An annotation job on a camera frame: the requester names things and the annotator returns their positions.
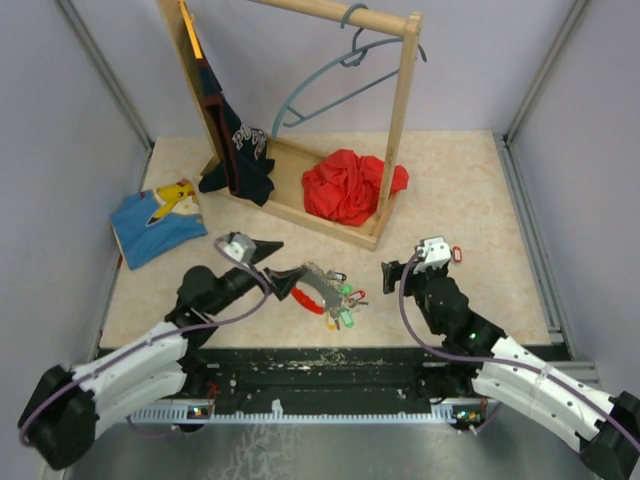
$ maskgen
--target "blue clothes hanger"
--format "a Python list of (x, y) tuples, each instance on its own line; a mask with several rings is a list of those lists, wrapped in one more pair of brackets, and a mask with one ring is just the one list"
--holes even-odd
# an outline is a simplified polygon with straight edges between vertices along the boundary
[[(344, 28), (344, 26), (346, 25), (346, 22), (349, 18), (349, 16), (351, 15), (351, 13), (353, 13), (354, 10), (357, 10), (358, 8), (368, 8), (364, 3), (355, 3), (353, 5), (351, 5), (347, 11), (344, 13), (342, 20), (340, 22), (340, 28)], [(358, 43), (358, 37), (360, 36), (360, 34), (363, 32), (364, 28), (359, 28), (358, 31), (353, 35), (353, 39), (351, 40), (351, 51), (349, 53), (346, 53), (344, 55), (339, 56), (338, 58), (336, 58), (335, 60), (332, 60), (331, 62), (327, 63), (324, 67), (318, 69), (317, 71), (315, 71), (312, 75), (310, 75), (305, 81), (303, 81), (300, 85), (298, 85), (298, 87), (291, 93), (291, 95), (289, 95), (289, 97), (285, 100), (284, 104), (282, 105), (282, 107), (280, 108), (280, 110), (278, 111), (278, 114), (276, 115), (276, 119), (273, 122), (273, 127), (271, 129), (271, 138), (275, 139), (278, 136), (278, 130), (280, 129), (280, 124), (284, 125), (285, 127), (295, 127), (300, 125), (301, 123), (306, 122), (307, 120), (312, 119), (313, 117), (316, 117), (318, 115), (320, 115), (321, 113), (326, 112), (327, 110), (340, 105), (343, 102), (346, 102), (347, 100), (349, 100), (350, 98), (355, 97), (356, 95), (361, 94), (362, 92), (369, 90), (371, 87), (375, 87), (376, 85), (378, 85), (379, 83), (384, 82), (385, 80), (395, 76), (398, 74), (398, 69), (387, 73), (386, 75), (381, 76), (380, 78), (377, 78), (376, 80), (374, 80), (371, 83), (368, 83), (366, 85), (364, 85), (363, 87), (360, 87), (356, 90), (354, 90), (351, 93), (348, 93), (347, 95), (334, 100), (333, 102), (325, 105), (324, 107), (318, 108), (317, 110), (314, 110), (311, 113), (308, 114), (302, 114), (299, 111), (297, 111), (294, 107), (291, 106), (291, 103), (295, 100), (295, 98), (305, 89), (307, 88), (312, 82), (314, 82), (315, 80), (317, 80), (318, 78), (320, 78), (320, 76), (324, 73), (326, 73), (328, 70), (332, 69), (333, 67), (335, 67), (336, 65), (342, 65), (343, 67), (357, 67), (359, 66), (362, 61), (364, 60), (364, 58), (367, 56), (367, 53), (369, 52), (369, 50), (372, 50), (374, 48), (377, 47), (381, 47), (382, 45), (387, 45), (390, 43), (397, 43), (397, 42), (402, 42), (403, 39), (402, 38), (388, 38), (386, 40), (378, 40), (376, 42), (371, 42), (368, 43), (367, 45), (363, 46), (363, 47), (358, 47), (357, 43)], [(424, 61), (426, 63), (427, 61), (427, 55), (424, 52), (424, 49), (418, 45), (418, 49), (420, 51), (420, 56), (422, 57), (422, 61)], [(347, 62), (347, 60), (349, 60), (352, 57), (357, 57), (355, 58), (355, 60), (351, 61), (351, 62)], [(284, 119), (284, 115), (287, 112), (291, 112), (293, 113), (296, 117), (298, 117), (297, 120), (291, 121), (291, 122), (283, 122)]]

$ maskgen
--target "gray floor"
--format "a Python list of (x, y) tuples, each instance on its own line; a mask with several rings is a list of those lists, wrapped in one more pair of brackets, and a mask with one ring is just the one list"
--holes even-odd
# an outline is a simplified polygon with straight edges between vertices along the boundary
[(446, 425), (211, 425), (147, 439), (116, 425), (67, 480), (585, 480), (560, 440), (503, 408), (479, 437)]

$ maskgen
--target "yellow hanger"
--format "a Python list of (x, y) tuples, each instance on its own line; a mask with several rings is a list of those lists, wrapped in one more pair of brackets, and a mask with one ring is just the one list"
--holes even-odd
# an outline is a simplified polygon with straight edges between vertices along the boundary
[(191, 48), (193, 48), (193, 53), (196, 56), (196, 59), (202, 60), (202, 50), (200, 49), (200, 42), (198, 42), (196, 29), (193, 27), (194, 17), (189, 14), (189, 10), (187, 10), (187, 5), (184, 3), (184, 0), (179, 0), (179, 3), (180, 11), (182, 12), (182, 19), (184, 20), (184, 24), (187, 27), (189, 40), (191, 40)]

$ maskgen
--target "wooden rod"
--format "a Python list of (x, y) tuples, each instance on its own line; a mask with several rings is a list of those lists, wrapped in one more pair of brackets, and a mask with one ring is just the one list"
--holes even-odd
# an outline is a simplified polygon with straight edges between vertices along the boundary
[[(325, 18), (334, 22), (341, 22), (342, 17), (348, 10), (349, 5), (333, 2), (330, 0), (251, 0), (263, 5), (291, 10), (292, 12), (304, 13), (313, 17)], [(355, 27), (366, 28), (376, 32), (403, 37), (407, 19), (390, 15), (388, 13), (377, 12), (358, 8), (354, 10), (347, 22)]]
[(422, 29), (422, 14), (412, 13), (406, 23), (406, 32), (402, 44), (402, 56), (400, 57), (400, 70), (396, 95), (393, 100), (393, 112), (391, 114), (391, 126), (389, 127), (389, 139), (387, 140), (387, 153), (384, 157), (384, 174), (380, 185), (380, 197), (378, 198), (377, 215), (384, 213), (384, 206), (389, 201), (393, 172), (396, 168), (396, 158), (400, 147), (400, 137), (404, 127), (404, 116), (409, 102), (411, 80), (413, 79), (413, 67), (416, 64), (418, 44), (420, 43), (420, 30)]

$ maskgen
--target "folded blue t-shirt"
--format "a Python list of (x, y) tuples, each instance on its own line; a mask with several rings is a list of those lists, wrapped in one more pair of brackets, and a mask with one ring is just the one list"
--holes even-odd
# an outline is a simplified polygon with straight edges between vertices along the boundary
[(207, 233), (195, 189), (188, 180), (129, 195), (110, 218), (132, 270)]

